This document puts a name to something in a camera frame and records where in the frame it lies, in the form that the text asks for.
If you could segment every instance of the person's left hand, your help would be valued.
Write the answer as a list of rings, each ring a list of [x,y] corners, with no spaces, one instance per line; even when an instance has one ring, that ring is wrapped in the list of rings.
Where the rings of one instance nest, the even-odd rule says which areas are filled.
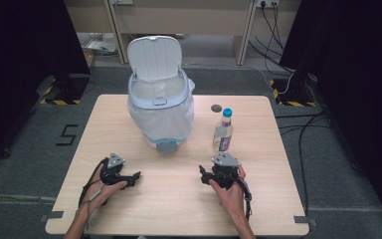
[[[90,202],[89,213],[93,213],[106,200],[108,200],[112,195],[114,195],[121,188],[125,187],[127,184],[126,181],[121,181],[114,185],[104,185],[104,183],[100,180],[100,171],[102,167],[103,165],[101,165],[95,172],[95,175],[91,180],[91,182],[95,183],[93,183],[87,190],[85,197],[83,198],[82,205],[80,206],[80,208],[84,206],[87,207],[87,201],[89,201],[91,197],[100,190],[100,194]]]

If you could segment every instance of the wooden table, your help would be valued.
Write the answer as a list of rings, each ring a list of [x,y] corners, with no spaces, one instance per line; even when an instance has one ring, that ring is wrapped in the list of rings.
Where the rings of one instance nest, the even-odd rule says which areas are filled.
[[[78,207],[82,187],[100,160],[117,153],[126,160],[122,175],[141,171],[135,187],[115,194],[92,216],[88,234],[145,236],[236,236],[232,221],[219,205],[216,193],[201,183],[198,165],[211,168],[211,142],[220,113],[211,105],[230,107],[234,133],[229,152],[247,172],[253,194],[250,224],[256,235],[308,233],[287,154],[266,97],[194,96],[194,128],[171,154],[148,146],[132,121],[127,96],[98,98],[53,211],[50,234],[64,234]]]

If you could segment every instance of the power outlet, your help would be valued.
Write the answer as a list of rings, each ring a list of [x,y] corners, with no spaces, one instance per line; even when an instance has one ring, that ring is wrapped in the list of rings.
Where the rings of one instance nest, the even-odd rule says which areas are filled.
[[[266,8],[274,8],[279,6],[279,0],[257,0],[257,7],[262,7],[262,2],[266,2],[265,9]]]
[[[132,0],[110,0],[112,5],[133,5]]]

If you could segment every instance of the open lid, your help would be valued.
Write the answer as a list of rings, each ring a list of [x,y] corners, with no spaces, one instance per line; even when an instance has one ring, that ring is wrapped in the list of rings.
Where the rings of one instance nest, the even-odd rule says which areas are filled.
[[[128,45],[127,51],[129,64],[140,80],[151,82],[178,76],[182,51],[181,45],[174,38],[138,38]]]

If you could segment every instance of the gray carpet floor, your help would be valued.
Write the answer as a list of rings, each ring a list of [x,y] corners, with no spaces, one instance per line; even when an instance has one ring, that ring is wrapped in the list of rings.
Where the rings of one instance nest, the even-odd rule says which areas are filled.
[[[324,115],[307,127],[301,138],[302,178],[298,139],[301,127],[323,108],[278,106],[264,76],[255,70],[184,69],[194,81],[194,95],[253,95],[271,99],[293,177],[302,204],[308,200],[308,216],[317,226],[304,238],[382,238],[382,205],[368,178],[352,168],[352,162]],[[44,215],[53,202],[70,166],[96,98],[101,94],[126,94],[129,68],[91,68],[92,75],[77,106],[36,105],[11,146],[11,156],[0,159],[0,238],[61,238],[45,231]],[[265,73],[267,79],[273,75]],[[38,89],[43,94],[50,81]],[[73,145],[61,138],[66,124],[75,134]],[[303,186],[306,185],[307,198]]]

